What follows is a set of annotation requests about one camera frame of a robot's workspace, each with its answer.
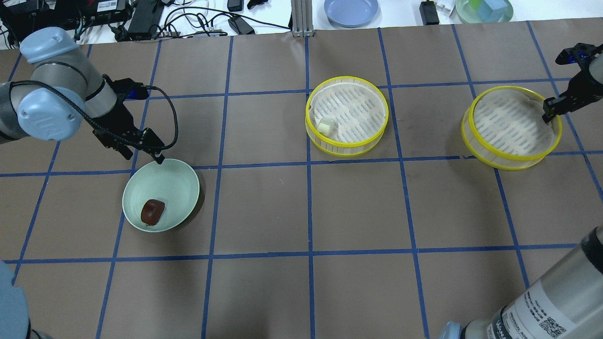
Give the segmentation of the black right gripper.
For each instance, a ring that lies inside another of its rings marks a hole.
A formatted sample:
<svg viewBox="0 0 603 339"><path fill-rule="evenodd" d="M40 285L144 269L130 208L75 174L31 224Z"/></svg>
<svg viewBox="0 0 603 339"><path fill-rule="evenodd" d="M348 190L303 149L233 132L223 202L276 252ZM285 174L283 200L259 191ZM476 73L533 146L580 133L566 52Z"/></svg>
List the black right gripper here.
<svg viewBox="0 0 603 339"><path fill-rule="evenodd" d="M545 124L556 116L564 115L596 103L603 95L602 45L577 43L574 47L563 49L556 57L558 65L579 65L580 71L573 76L565 92L558 98L543 101Z"/></svg>

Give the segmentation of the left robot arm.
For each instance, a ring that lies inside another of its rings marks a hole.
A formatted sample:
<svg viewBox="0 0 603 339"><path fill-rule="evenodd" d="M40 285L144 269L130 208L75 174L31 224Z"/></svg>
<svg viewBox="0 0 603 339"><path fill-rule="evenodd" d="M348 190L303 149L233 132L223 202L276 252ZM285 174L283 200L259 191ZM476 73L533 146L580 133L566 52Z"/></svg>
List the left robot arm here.
<svg viewBox="0 0 603 339"><path fill-rule="evenodd" d="M162 151L168 146L152 129L138 129L123 104L128 98L147 99L151 86L100 74L73 38L58 26L27 36L20 52L34 71L29 80L1 85L2 143L24 137L64 141L86 121L103 146L125 159L132 158L135 148L163 163Z"/></svg>

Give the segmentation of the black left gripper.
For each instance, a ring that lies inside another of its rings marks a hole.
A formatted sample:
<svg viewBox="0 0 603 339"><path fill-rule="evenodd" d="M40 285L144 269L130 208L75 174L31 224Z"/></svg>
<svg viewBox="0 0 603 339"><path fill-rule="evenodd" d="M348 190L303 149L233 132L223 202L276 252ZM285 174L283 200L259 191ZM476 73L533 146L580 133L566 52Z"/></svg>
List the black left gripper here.
<svg viewBox="0 0 603 339"><path fill-rule="evenodd" d="M126 99L143 100L149 97L148 88L143 83L133 79L111 80L108 75L103 75L104 84L116 95L112 109L101 117L95 118L102 129L94 129L93 134L105 146L117 151L123 158L130 160L133 152L130 147L112 137L110 133L121 137L134 144L134 148L149 154L157 165L164 162L162 154L165 144L151 128L139 129L134 125L133 115L124 105Z"/></svg>

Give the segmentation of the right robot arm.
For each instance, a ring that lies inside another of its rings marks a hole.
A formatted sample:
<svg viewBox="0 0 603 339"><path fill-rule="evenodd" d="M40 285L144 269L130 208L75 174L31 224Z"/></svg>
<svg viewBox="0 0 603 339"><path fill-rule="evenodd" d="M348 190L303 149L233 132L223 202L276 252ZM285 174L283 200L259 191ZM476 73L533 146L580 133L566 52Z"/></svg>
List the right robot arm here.
<svg viewBox="0 0 603 339"><path fill-rule="evenodd" d="M492 168L534 167L558 146L561 116L602 99L602 46L577 43L556 57L579 72L558 96L543 98L517 86L478 95L461 122L462 140ZM448 322L441 339L600 339L603 313L602 227L588 232L514 301L490 318Z"/></svg>

